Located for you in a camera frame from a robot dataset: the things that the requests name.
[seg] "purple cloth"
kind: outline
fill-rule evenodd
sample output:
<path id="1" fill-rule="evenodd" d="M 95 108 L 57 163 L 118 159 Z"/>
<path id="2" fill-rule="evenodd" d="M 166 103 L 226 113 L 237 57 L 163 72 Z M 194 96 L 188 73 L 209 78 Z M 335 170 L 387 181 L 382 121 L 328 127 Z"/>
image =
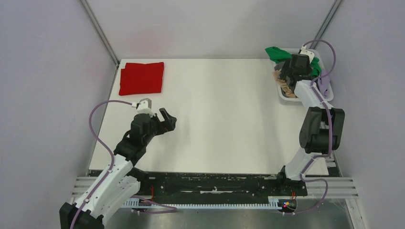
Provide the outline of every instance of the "purple cloth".
<path id="1" fill-rule="evenodd" d="M 325 69 L 322 69 L 320 72 L 321 76 L 326 75 L 328 72 Z M 329 95 L 328 86 L 330 83 L 330 77 L 327 75 L 326 77 L 318 79 L 318 88 L 319 92 L 324 96 L 327 97 Z"/>

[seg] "green cloth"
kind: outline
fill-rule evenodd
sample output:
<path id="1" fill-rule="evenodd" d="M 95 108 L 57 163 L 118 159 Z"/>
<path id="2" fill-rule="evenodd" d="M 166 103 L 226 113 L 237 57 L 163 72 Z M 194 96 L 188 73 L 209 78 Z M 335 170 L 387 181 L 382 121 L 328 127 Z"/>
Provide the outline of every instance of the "green cloth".
<path id="1" fill-rule="evenodd" d="M 280 63 L 283 61 L 286 61 L 286 59 L 291 58 L 291 54 L 281 50 L 277 47 L 269 47 L 266 48 L 266 52 L 268 54 L 268 56 L 270 57 L 270 60 L 276 62 L 276 63 Z M 312 76 L 319 76 L 320 74 L 320 66 L 319 66 L 319 59 L 314 57 L 314 59 L 312 60 L 310 66 L 312 67 Z"/>

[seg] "vertical metal post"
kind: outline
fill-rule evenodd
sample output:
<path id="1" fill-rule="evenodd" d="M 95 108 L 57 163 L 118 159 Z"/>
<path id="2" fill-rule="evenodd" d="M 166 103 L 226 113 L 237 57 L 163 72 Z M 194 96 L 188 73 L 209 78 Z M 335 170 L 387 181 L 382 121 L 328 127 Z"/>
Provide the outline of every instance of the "vertical metal post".
<path id="1" fill-rule="evenodd" d="M 339 7 L 341 6 L 342 2 L 344 0 L 335 0 L 331 6 L 331 8 L 329 9 L 328 14 L 326 15 L 325 19 L 323 20 L 322 25 L 320 26 L 314 40 L 318 40 L 318 39 L 322 39 L 323 35 L 325 34 L 325 31 L 327 30 L 327 28 L 330 25 L 330 22 L 332 21 L 333 17 L 335 16 L 337 10 L 339 9 Z M 310 49 L 316 49 L 316 47 L 318 46 L 319 42 L 314 42 L 311 44 L 311 46 L 309 47 Z"/>
<path id="2" fill-rule="evenodd" d="M 103 43 L 104 47 L 107 49 L 107 52 L 109 53 L 116 68 L 118 68 L 119 60 L 118 60 L 117 56 L 115 55 L 115 52 L 114 52 L 113 48 L 111 47 L 110 43 L 108 42 L 106 35 L 104 34 L 103 30 L 101 29 L 101 26 L 98 23 L 97 18 L 94 15 L 93 11 L 91 10 L 89 3 L 87 2 L 87 0 L 78 0 L 78 1 L 82 5 L 84 11 L 86 12 L 94 30 L 96 31 L 96 33 L 97 33 L 98 37 L 100 38 L 101 42 Z"/>

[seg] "white wall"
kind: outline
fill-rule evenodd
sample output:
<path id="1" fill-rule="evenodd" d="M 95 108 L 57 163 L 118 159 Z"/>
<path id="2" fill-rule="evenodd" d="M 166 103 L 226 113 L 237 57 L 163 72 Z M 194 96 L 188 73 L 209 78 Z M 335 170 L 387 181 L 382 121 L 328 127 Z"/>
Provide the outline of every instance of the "white wall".
<path id="1" fill-rule="evenodd" d="M 338 158 L 373 229 L 405 225 L 404 21 L 404 1 L 345 1 L 324 37 L 337 53 L 333 105 L 346 112 Z"/>
<path id="2" fill-rule="evenodd" d="M 0 228 L 60 228 L 115 68 L 78 1 L 0 4 Z"/>
<path id="3" fill-rule="evenodd" d="M 333 0 L 89 0 L 122 58 L 267 58 L 315 37 Z"/>

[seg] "white plastic basket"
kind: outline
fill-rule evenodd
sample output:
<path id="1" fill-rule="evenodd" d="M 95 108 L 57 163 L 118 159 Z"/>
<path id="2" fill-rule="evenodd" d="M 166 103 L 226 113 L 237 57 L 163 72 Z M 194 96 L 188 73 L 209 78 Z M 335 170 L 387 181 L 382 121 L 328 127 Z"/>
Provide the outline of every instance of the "white plastic basket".
<path id="1" fill-rule="evenodd" d="M 289 49 L 289 48 L 285 48 L 282 49 L 284 51 L 287 51 L 290 54 L 295 54 L 299 52 L 299 49 Z M 322 59 L 320 58 L 319 53 L 314 50 L 314 49 L 308 49 L 309 51 L 313 52 L 315 54 L 315 57 L 317 57 L 319 59 L 319 66 L 321 69 L 325 69 L 325 66 L 323 65 Z M 272 61 L 273 63 L 273 70 L 274 67 L 276 66 L 276 63 L 274 61 Z M 301 100 L 299 98 L 287 98 L 283 95 L 283 92 L 281 90 L 280 85 L 277 85 L 277 92 L 278 92 L 278 98 L 281 104 L 285 104 L 285 105 L 298 105 L 301 104 Z M 332 87 L 330 86 L 330 84 L 328 85 L 328 91 L 329 94 L 328 96 L 325 97 L 325 101 L 331 101 L 333 99 L 333 91 L 332 91 Z"/>

